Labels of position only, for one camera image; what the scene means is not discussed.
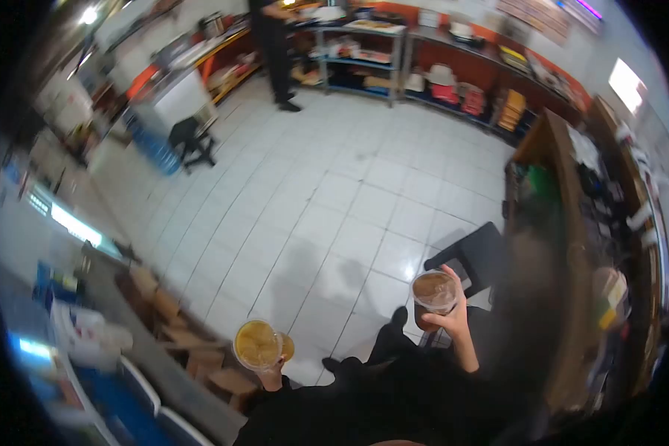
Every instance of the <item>window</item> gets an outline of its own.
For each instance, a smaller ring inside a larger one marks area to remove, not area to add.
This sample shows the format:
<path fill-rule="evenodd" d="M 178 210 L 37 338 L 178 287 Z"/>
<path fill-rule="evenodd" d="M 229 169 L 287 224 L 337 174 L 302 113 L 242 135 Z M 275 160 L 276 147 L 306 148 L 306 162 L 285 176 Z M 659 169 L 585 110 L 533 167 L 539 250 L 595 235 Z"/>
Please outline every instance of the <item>window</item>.
<path fill-rule="evenodd" d="M 617 59 L 614 68 L 612 68 L 609 85 L 632 114 L 639 110 L 643 95 L 646 93 L 646 87 L 639 77 L 634 74 L 634 71 L 620 58 Z"/>

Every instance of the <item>stainless steel shelving unit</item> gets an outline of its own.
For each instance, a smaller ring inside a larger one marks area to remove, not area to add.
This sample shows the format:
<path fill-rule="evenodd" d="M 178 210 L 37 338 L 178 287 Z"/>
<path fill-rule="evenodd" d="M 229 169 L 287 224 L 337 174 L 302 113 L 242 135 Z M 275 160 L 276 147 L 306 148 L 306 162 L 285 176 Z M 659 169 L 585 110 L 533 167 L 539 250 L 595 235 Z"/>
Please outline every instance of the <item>stainless steel shelving unit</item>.
<path fill-rule="evenodd" d="M 383 36 L 392 38 L 394 42 L 392 49 L 391 64 L 378 64 L 376 62 L 363 61 L 354 58 L 330 58 L 324 55 L 318 58 L 318 62 L 320 64 L 320 73 L 322 73 L 323 75 L 321 88 L 325 94 L 329 94 L 330 90 L 361 94 L 364 96 L 386 99 L 389 102 L 389 107 L 390 108 L 393 107 L 394 102 L 397 100 L 398 97 L 398 88 L 400 83 L 400 72 L 401 72 L 401 47 L 404 42 L 404 35 L 405 35 L 404 30 L 398 33 L 386 33 L 382 31 L 375 31 L 373 29 L 359 29 L 359 28 L 352 28 L 349 26 L 313 26 L 307 28 L 306 31 L 312 31 L 314 33 L 317 42 L 317 47 L 321 49 L 324 48 L 324 33 L 326 32 L 369 34 L 373 36 Z M 389 94 L 384 95 L 376 93 L 374 91 L 365 90 L 363 88 L 351 88 L 345 85 L 330 85 L 330 76 L 328 76 L 327 74 L 328 64 L 349 64 L 349 65 L 358 65 L 360 67 L 386 70 L 390 73 L 389 79 L 391 80 L 392 88 L 389 89 Z"/>

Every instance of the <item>black chair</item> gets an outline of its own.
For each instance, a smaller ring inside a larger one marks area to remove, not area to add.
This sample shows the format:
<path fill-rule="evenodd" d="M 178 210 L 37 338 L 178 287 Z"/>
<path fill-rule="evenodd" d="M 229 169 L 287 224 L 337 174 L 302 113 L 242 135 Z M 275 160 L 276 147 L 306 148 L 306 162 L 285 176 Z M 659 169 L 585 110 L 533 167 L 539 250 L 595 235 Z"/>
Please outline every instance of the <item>black chair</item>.
<path fill-rule="evenodd" d="M 464 292 L 468 299 L 490 287 L 501 277 L 506 265 L 505 259 L 503 236 L 492 222 L 488 222 L 429 258 L 424 262 L 424 269 L 428 271 L 447 264 L 459 272 L 455 261 L 460 262 L 471 279 L 471 286 Z"/>
<path fill-rule="evenodd" d="M 208 163 L 211 167 L 215 165 L 215 160 L 210 155 L 211 148 L 215 145 L 213 138 L 207 129 L 199 130 L 200 123 L 194 117 L 186 118 L 174 124 L 171 133 L 168 135 L 168 142 L 173 150 L 178 153 L 180 150 L 179 161 L 183 170 L 191 174 L 190 166 L 200 163 Z M 192 153 L 199 153 L 197 158 L 186 160 L 186 156 Z"/>

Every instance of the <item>poster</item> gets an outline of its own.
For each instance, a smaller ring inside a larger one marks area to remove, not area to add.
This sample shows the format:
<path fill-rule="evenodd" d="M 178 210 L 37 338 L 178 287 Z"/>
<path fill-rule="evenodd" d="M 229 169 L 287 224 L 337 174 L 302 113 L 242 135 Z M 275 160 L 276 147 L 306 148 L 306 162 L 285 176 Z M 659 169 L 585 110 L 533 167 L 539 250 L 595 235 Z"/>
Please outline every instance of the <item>poster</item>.
<path fill-rule="evenodd" d="M 570 22 L 565 11 L 551 0 L 499 0 L 497 9 L 529 24 L 558 45 L 567 40 Z"/>

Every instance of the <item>counter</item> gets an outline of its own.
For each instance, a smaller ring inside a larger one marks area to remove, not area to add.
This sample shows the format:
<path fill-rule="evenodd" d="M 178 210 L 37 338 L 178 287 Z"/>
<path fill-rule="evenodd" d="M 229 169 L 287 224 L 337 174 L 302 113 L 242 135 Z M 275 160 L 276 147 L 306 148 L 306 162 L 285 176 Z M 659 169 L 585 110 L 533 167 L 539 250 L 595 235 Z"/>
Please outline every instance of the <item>counter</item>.
<path fill-rule="evenodd" d="M 192 379 L 156 343 L 114 282 L 115 274 L 126 267 L 90 247 L 85 246 L 83 254 L 91 260 L 84 277 L 85 307 L 131 332 L 134 344 L 127 356 L 156 389 L 164 406 L 174 409 L 215 444 L 232 444 L 247 418 Z"/>

